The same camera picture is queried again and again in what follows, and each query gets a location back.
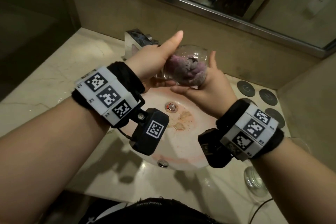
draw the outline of sink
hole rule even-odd
[[[166,113],[169,115],[169,125],[151,156],[133,150],[126,138],[123,142],[135,154],[155,166],[158,166],[159,160],[164,160],[169,164],[168,168],[174,170],[194,170],[207,166],[208,162],[197,138],[205,130],[215,128],[216,119],[202,112],[186,97],[171,92],[169,88],[152,88],[142,97],[146,101],[142,109],[151,107]],[[175,110],[167,111],[169,104]],[[136,127],[137,124],[130,120],[122,131],[132,135]]]

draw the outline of clear glass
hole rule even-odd
[[[209,55],[210,52],[202,47],[196,45],[181,45],[172,55],[172,58],[174,56],[181,57],[180,59],[178,59],[178,62],[170,62],[170,60],[168,60],[162,71],[156,77],[166,80],[174,80],[179,84],[184,84],[181,81],[181,77],[176,76],[175,73],[176,68],[179,69],[178,66],[181,66],[181,62],[183,62],[183,65],[186,65],[187,63],[189,63],[188,61],[196,61],[198,63],[198,66],[204,67],[204,69],[201,70],[205,71],[209,64]]]
[[[244,180],[250,192],[258,197],[264,197],[268,190],[253,166],[247,167],[244,171]]]

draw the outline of marble countertop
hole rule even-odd
[[[124,42],[84,28],[0,103],[0,136],[57,105],[70,96],[73,82],[88,71],[120,61]],[[261,202],[244,183],[250,162],[233,159],[225,168],[194,171],[163,169],[143,161],[110,130],[66,189],[135,202],[148,197],[174,198],[223,223],[248,223]],[[253,223],[287,223],[271,201]]]

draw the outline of black cable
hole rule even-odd
[[[118,128],[118,130],[119,130],[119,132],[124,136],[124,137],[126,137],[127,139],[129,139],[129,140],[131,140],[132,141],[132,137],[130,137],[130,136],[128,136],[128,135],[126,135],[124,132],[122,132],[121,131],[121,129],[120,128]]]
[[[272,201],[272,200],[273,200],[273,199],[271,198],[271,199],[269,199],[269,200],[266,200],[266,201],[265,201],[264,203],[262,203],[261,205],[259,205],[258,209],[254,212],[254,214],[253,214],[253,216],[252,216],[252,218],[251,218],[249,224],[252,223],[252,221],[253,221],[253,219],[254,219],[254,216],[255,216],[256,213],[259,211],[259,209],[260,209],[264,204],[266,204],[266,203],[268,203],[269,201]]]

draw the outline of round button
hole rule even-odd
[[[277,122],[279,122],[278,128],[283,128],[285,126],[285,119],[277,110],[273,108],[267,108],[265,110],[265,113],[274,118]]]
[[[278,103],[277,97],[269,90],[262,89],[259,91],[259,95],[266,104],[277,105]]]
[[[256,103],[254,103],[251,99],[249,99],[249,98],[242,98],[242,100],[244,100],[245,102],[247,102],[247,103],[253,103],[254,105],[256,105]]]
[[[255,95],[254,87],[246,81],[237,82],[237,87],[238,90],[247,97],[253,97]]]

